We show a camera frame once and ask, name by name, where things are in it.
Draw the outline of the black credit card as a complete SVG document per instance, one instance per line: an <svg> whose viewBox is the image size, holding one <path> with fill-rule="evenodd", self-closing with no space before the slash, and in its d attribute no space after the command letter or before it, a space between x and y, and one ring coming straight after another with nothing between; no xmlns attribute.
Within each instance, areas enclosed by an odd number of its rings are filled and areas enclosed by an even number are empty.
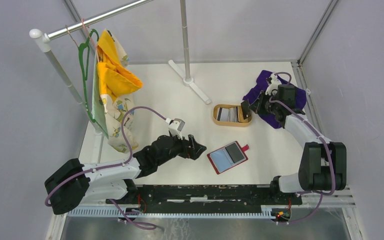
<svg viewBox="0 0 384 240"><path fill-rule="evenodd" d="M241 104L242 119L245 122L250 122L252 119L252 111L250 110L250 103L248 100L244 100Z"/></svg>

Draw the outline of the oval wooden tray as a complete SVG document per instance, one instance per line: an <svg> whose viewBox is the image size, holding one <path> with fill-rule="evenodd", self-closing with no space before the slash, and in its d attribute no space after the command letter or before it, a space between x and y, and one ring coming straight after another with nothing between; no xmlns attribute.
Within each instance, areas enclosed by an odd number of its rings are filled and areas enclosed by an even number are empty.
<svg viewBox="0 0 384 240"><path fill-rule="evenodd" d="M252 119L252 115L245 113L240 105L217 104L212 112L212 120L218 126L247 127Z"/></svg>

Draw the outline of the red card holder wallet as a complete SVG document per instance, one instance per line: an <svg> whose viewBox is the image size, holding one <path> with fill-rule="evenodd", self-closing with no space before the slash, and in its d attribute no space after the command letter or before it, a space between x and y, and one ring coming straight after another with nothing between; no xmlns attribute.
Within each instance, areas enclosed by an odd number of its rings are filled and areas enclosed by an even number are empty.
<svg viewBox="0 0 384 240"><path fill-rule="evenodd" d="M225 149L225 147L227 145L207 154L207 158L208 158L209 162L211 163L211 165L212 165L212 167L215 170L217 175L220 175L221 173L224 173L227 170L232 169L232 168L236 167L237 165L240 165L241 163L246 162L249 159L248 156L246 155L246 151L248 151L250 148L248 144L241 146L238 143L242 152L246 156L246 159L239 162L239 163L233 163L232 162L232 160L230 159L230 156L228 155L228 153Z"/></svg>

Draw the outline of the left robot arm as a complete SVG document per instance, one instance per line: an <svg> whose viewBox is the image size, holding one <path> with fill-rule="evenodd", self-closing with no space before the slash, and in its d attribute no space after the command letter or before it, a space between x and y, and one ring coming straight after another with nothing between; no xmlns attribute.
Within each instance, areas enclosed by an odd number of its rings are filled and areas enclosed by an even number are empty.
<svg viewBox="0 0 384 240"><path fill-rule="evenodd" d="M78 205L109 199L131 204L137 198L134 179L155 173L159 166L176 157L197 160L206 150L191 134L187 138L161 135L130 160L82 164L77 158L70 159L44 182L45 205L55 215L62 215Z"/></svg>

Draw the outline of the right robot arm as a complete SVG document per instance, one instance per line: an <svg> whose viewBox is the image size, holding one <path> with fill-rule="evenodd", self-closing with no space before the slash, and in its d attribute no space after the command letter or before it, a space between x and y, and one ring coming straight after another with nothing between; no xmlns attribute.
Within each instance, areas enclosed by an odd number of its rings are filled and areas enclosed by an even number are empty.
<svg viewBox="0 0 384 240"><path fill-rule="evenodd" d="M347 148L342 142L325 137L308 120L298 106L299 88L280 84L271 93L261 91L247 100L248 109L274 121L288 131L303 149L297 173L277 176L269 189L269 199L282 204L289 193L318 193L325 196L343 190L347 185Z"/></svg>

